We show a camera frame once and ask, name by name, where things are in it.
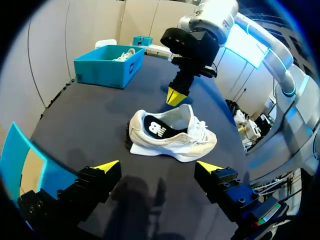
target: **new balance logo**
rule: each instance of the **new balance logo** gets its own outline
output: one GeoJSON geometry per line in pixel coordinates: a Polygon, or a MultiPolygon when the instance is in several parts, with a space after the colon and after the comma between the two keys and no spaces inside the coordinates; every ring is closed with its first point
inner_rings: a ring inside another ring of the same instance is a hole
{"type": "Polygon", "coordinates": [[[149,126],[149,130],[154,134],[157,134],[159,137],[162,137],[167,129],[164,127],[161,127],[158,123],[153,121],[149,126]]]}

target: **shoe sole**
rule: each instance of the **shoe sole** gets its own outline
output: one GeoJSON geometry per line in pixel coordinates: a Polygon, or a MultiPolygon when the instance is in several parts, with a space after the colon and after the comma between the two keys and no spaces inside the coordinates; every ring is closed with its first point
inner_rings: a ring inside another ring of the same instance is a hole
{"type": "Polygon", "coordinates": [[[201,156],[183,156],[181,154],[176,154],[176,153],[169,151],[169,150],[166,150],[166,149],[152,149],[152,148],[148,148],[148,147],[133,143],[131,141],[130,135],[129,135],[129,123],[127,124],[127,127],[126,127],[125,145],[131,154],[142,155],[142,156],[169,155],[171,157],[174,157],[175,159],[177,159],[179,162],[182,162],[182,163],[192,162],[192,161],[195,161],[195,160],[200,159],[203,156],[207,155],[207,153],[206,153],[201,156]]]}

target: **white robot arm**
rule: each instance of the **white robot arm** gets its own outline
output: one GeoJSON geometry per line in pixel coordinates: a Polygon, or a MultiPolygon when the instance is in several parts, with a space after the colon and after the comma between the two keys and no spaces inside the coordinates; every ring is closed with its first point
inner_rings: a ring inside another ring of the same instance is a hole
{"type": "Polygon", "coordinates": [[[202,0],[193,14],[180,19],[178,28],[186,32],[207,31],[222,47],[233,24],[268,47],[263,63],[278,82],[275,123],[247,155],[251,184],[261,185],[299,168],[314,175],[320,151],[320,89],[293,64],[286,46],[239,13],[236,0],[202,0]]]}

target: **white wall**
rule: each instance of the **white wall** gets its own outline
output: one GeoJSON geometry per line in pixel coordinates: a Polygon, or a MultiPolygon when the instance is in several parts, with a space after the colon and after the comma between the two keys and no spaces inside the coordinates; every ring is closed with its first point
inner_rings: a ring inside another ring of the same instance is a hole
{"type": "Polygon", "coordinates": [[[22,28],[5,59],[0,74],[0,124],[7,132],[13,121],[31,137],[44,112],[28,58],[29,22],[22,28]]]}
{"type": "Polygon", "coordinates": [[[258,69],[227,48],[221,48],[214,60],[218,76],[214,80],[225,99],[237,102],[252,116],[272,92],[273,77],[262,63],[258,69]]]}
{"type": "Polygon", "coordinates": [[[71,78],[76,76],[74,59],[95,49],[96,41],[119,41],[125,4],[114,0],[70,0],[65,42],[71,78]]]}
{"type": "Polygon", "coordinates": [[[163,46],[160,39],[166,29],[176,28],[179,20],[185,15],[192,14],[195,8],[196,6],[190,3],[160,0],[150,31],[150,37],[153,37],[153,44],[163,46]]]}
{"type": "Polygon", "coordinates": [[[31,19],[30,63],[46,107],[71,80],[65,44],[68,6],[68,0],[50,0],[31,19]]]}
{"type": "Polygon", "coordinates": [[[122,18],[119,43],[130,45],[134,36],[149,36],[159,0],[128,0],[122,18]]]}

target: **shoe tongue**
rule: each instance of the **shoe tongue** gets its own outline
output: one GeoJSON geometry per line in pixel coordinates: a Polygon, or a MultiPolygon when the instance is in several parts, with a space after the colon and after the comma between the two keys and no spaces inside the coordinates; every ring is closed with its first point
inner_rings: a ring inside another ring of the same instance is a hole
{"type": "Polygon", "coordinates": [[[194,111],[192,110],[191,105],[189,104],[182,104],[180,106],[180,114],[182,119],[188,124],[188,131],[187,134],[191,137],[197,137],[198,131],[196,128],[196,122],[194,119],[194,111]]]}

